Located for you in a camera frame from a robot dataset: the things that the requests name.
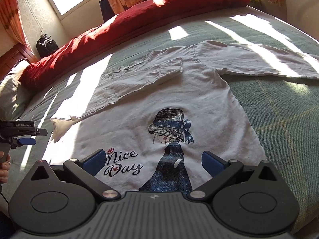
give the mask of human hand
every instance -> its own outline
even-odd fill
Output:
[[[3,155],[4,155],[4,152],[0,151],[0,158],[3,157]],[[10,170],[10,166],[11,166],[10,160],[11,160],[11,157],[8,154],[6,162],[1,164],[0,182],[2,182],[2,183],[8,182],[9,170]]]

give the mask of circular pad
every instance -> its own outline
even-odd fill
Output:
[[[54,213],[65,208],[68,197],[57,191],[47,191],[36,195],[32,201],[32,207],[41,213]]]
[[[239,202],[244,209],[251,213],[267,213],[277,205],[272,196],[262,192],[250,192],[242,195]]]

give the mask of t-shirt sleeve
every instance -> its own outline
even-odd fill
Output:
[[[319,78],[319,57],[258,44],[229,44],[205,41],[197,44],[198,59],[219,75],[275,75]]]

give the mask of sunlight patch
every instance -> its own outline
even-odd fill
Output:
[[[73,158],[75,142],[77,141],[77,135],[81,123],[76,123],[69,128],[67,133],[59,140],[58,143],[54,143],[52,135],[50,137],[47,148],[42,157],[47,162],[51,161],[52,165],[63,164],[66,160]]]
[[[288,47],[290,50],[294,52],[302,53],[301,56],[303,57],[303,59],[307,61],[313,67],[313,69],[315,69],[317,73],[319,73],[319,62],[315,60],[312,56],[304,54],[303,51],[301,51],[293,43],[290,42],[291,40],[290,38],[280,33],[279,31],[275,30],[269,21],[258,18],[257,16],[251,15],[251,14],[247,14],[246,16],[236,15],[230,18],[246,25],[249,28],[252,28],[261,33],[264,33],[274,38],[275,40],[278,40],[279,42],[281,42],[282,44],[284,44],[286,47]]]
[[[267,49],[251,43],[250,41],[244,39],[243,37],[239,36],[237,33],[235,33],[234,31],[232,31],[230,29],[227,29],[227,28],[220,26],[216,23],[213,23],[211,21],[206,21],[206,22],[208,24],[214,26],[215,28],[220,29],[221,31],[225,32],[231,38],[238,41],[239,43],[249,45],[249,47],[252,51],[259,54],[273,69],[277,70],[279,74],[287,75],[287,76],[299,76],[299,74],[297,74],[295,71],[290,69],[286,64],[280,62],[280,60],[273,53],[268,51]]]
[[[47,94],[52,90],[52,88],[53,88],[53,86],[49,89],[49,91],[47,91],[47,92],[45,93],[43,99],[44,99],[45,97],[47,97]]]
[[[108,55],[83,70],[80,83],[76,87],[72,97],[64,100],[51,117],[51,121],[55,126],[51,137],[54,143],[58,142],[72,125],[78,122],[78,116],[86,112],[112,55]]]
[[[77,75],[77,74],[75,73],[75,74],[73,74],[73,75],[71,75],[71,76],[69,77],[68,82],[66,83],[65,88],[67,88],[67,87],[73,82],[73,80],[74,80],[74,78],[75,78],[76,75]]]
[[[168,32],[171,35],[171,40],[181,39],[189,35],[181,26],[172,28]]]
[[[51,109],[51,107],[52,107],[52,105],[53,105],[53,103],[55,101],[55,98],[57,97],[58,93],[59,92],[57,92],[55,94],[53,100],[51,101],[49,107],[45,111],[45,113],[43,115],[43,118],[41,119],[41,121],[40,121],[39,125],[37,126],[37,128],[41,128],[42,127],[43,122],[44,122],[45,118],[47,117],[47,115],[48,115],[48,113],[49,113],[49,111],[50,111],[50,109]],[[26,165],[28,163],[28,159],[29,159],[29,156],[30,156],[30,153],[31,153],[31,149],[32,149],[32,145],[28,145],[27,149],[25,150],[24,155],[23,155],[23,159],[22,159],[21,166],[20,166],[20,171],[24,171],[24,169],[25,169],[25,167],[26,167]]]
[[[162,5],[164,5],[166,3],[166,1],[165,0],[153,0],[153,3],[155,3],[157,7],[161,7]]]
[[[286,85],[289,86],[296,94],[299,95],[311,95],[309,87],[305,84],[298,84],[293,82],[286,82]]]

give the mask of polka dot bow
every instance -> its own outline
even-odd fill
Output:
[[[183,121],[176,121],[176,120],[156,120],[153,122],[153,124],[161,127],[167,127],[167,128],[172,128],[176,130],[180,130],[184,132],[184,137],[185,137],[185,143],[190,142],[194,143],[192,135],[189,133],[189,128],[190,128],[190,120],[186,119]]]

